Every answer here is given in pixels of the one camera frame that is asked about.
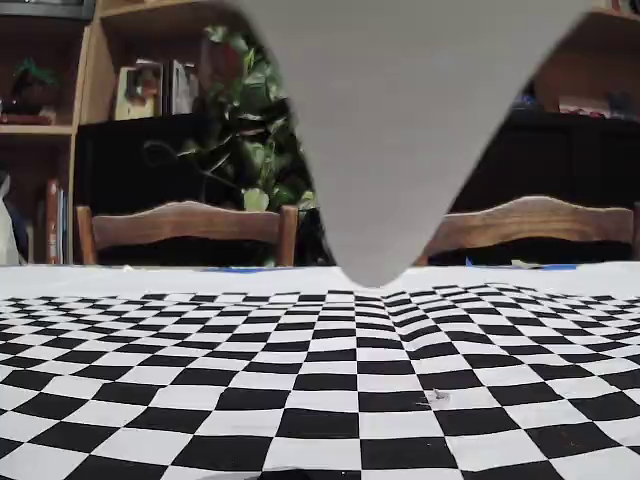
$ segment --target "potted plant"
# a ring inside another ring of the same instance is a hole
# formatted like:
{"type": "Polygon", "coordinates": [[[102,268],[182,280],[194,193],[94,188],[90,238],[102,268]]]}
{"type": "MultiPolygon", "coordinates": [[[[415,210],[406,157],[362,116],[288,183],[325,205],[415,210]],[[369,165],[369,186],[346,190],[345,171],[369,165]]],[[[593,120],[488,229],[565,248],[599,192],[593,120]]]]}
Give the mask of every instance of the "potted plant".
{"type": "MultiPolygon", "coordinates": [[[[145,144],[147,157],[190,162],[202,178],[199,200],[246,211],[300,211],[298,264],[332,265],[313,182],[276,65],[250,34],[205,29],[195,113],[200,127],[180,151],[145,144]]],[[[263,258],[258,263],[269,263],[263,258]]]]}

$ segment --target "leaf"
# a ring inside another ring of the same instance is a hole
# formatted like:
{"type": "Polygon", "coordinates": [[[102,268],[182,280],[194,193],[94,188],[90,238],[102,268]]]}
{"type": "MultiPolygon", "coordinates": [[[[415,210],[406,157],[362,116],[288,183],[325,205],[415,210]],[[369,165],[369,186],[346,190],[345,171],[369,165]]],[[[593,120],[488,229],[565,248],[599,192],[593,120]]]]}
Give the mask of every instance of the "leaf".
{"type": "Polygon", "coordinates": [[[296,195],[286,185],[277,184],[273,187],[269,208],[278,210],[282,205],[292,205],[296,202],[296,195]]]}
{"type": "Polygon", "coordinates": [[[209,26],[204,29],[209,40],[215,43],[222,43],[227,38],[229,29],[224,25],[209,26]]]}
{"type": "Polygon", "coordinates": [[[244,191],[244,209],[247,212],[264,212],[269,206],[269,196],[259,188],[244,191]]]}
{"type": "Polygon", "coordinates": [[[304,192],[298,201],[298,210],[311,210],[317,208],[317,206],[316,194],[311,190],[304,192]]]}

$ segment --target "green plant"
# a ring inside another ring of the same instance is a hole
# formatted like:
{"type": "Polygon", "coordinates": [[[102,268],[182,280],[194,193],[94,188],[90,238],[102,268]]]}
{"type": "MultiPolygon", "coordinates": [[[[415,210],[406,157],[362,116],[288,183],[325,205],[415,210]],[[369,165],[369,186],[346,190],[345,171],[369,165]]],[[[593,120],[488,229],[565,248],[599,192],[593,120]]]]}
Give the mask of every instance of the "green plant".
{"type": "MultiPolygon", "coordinates": [[[[189,162],[202,178],[202,202],[247,211],[297,205],[302,225],[316,198],[276,65],[252,35],[224,26],[204,34],[198,72],[204,91],[196,109],[201,126],[179,151],[146,142],[146,157],[189,162]]],[[[305,232],[323,236],[317,212],[304,225],[305,232]]],[[[330,264],[329,258],[317,248],[299,254],[307,264],[330,264]]]]}

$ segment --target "chair backrest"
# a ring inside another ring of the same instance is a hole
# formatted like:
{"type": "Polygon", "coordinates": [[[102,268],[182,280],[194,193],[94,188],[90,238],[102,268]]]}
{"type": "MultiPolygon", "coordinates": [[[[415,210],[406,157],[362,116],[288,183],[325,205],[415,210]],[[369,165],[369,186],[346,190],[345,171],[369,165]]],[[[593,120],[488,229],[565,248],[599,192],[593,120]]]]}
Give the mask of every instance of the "chair backrest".
{"type": "Polygon", "coordinates": [[[211,240],[257,240],[276,245],[276,264],[292,266],[298,210],[242,212],[197,202],[167,203],[133,215],[95,216],[89,207],[76,208],[85,265],[95,265],[97,252],[121,245],[144,245],[175,237],[211,240]]]}
{"type": "Polygon", "coordinates": [[[638,221],[634,221],[634,217],[638,217],[634,212],[638,211],[638,205],[633,211],[591,208],[551,197],[532,196],[479,212],[451,213],[444,217],[415,264],[426,265],[430,256],[442,252],[488,247],[531,237],[629,243],[633,258],[638,259],[638,221]]]}

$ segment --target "checkerboard pattern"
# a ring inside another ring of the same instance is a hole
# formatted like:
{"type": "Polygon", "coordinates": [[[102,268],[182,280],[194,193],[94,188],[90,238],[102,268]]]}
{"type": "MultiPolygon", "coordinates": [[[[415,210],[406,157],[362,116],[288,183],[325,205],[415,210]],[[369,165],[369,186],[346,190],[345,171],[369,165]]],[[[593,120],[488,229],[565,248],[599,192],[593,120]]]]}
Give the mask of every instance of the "checkerboard pattern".
{"type": "Polygon", "coordinates": [[[635,479],[639,332],[503,284],[0,299],[0,476],[635,479]]]}

